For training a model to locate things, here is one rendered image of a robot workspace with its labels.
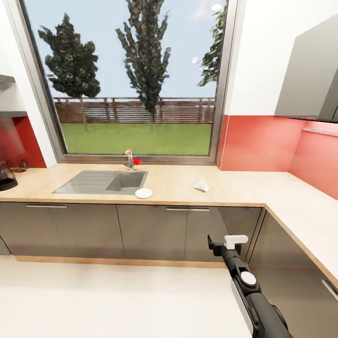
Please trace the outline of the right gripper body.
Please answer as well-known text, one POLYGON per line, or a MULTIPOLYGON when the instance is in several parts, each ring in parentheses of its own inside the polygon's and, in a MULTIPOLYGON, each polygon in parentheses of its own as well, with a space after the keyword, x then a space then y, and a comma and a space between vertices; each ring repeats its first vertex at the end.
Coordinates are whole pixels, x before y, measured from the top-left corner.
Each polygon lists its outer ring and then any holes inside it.
MULTIPOLYGON (((235 244, 235 249, 227 249, 224 243, 213 243, 213 255, 222 256, 225 265, 232 258, 240 258, 241 244, 235 244)), ((241 259, 241 258, 240 258, 241 259)))

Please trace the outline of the paper coffee filter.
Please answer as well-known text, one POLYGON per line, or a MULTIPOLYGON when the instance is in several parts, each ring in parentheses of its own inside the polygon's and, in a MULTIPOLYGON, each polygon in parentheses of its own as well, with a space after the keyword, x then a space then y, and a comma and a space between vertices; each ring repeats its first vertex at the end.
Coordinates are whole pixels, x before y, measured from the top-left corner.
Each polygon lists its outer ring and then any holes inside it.
POLYGON ((209 190, 209 186, 207 185, 205 180, 202 180, 201 182, 199 182, 198 184, 193 186, 193 188, 200 189, 200 190, 206 191, 206 192, 209 190))

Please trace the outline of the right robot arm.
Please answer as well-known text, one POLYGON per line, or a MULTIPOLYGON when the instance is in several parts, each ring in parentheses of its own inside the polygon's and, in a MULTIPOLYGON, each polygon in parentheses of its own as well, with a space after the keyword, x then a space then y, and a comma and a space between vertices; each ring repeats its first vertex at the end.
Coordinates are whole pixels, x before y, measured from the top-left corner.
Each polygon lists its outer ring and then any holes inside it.
POLYGON ((252 338, 293 338, 281 311, 271 305, 262 294, 261 287, 240 258, 241 244, 246 235, 228 235, 226 243, 213 243, 210 235, 208 248, 214 256, 222 256, 231 276, 231 289, 252 338))

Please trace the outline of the saucer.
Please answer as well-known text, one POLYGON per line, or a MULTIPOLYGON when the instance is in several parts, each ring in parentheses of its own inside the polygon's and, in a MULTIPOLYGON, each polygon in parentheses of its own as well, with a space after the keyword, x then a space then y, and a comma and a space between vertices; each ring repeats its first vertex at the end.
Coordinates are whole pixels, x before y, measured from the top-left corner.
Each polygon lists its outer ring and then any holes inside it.
POLYGON ((148 198, 153 194, 153 192, 150 189, 147 188, 141 188, 136 191, 135 195, 137 195, 139 198, 148 198))

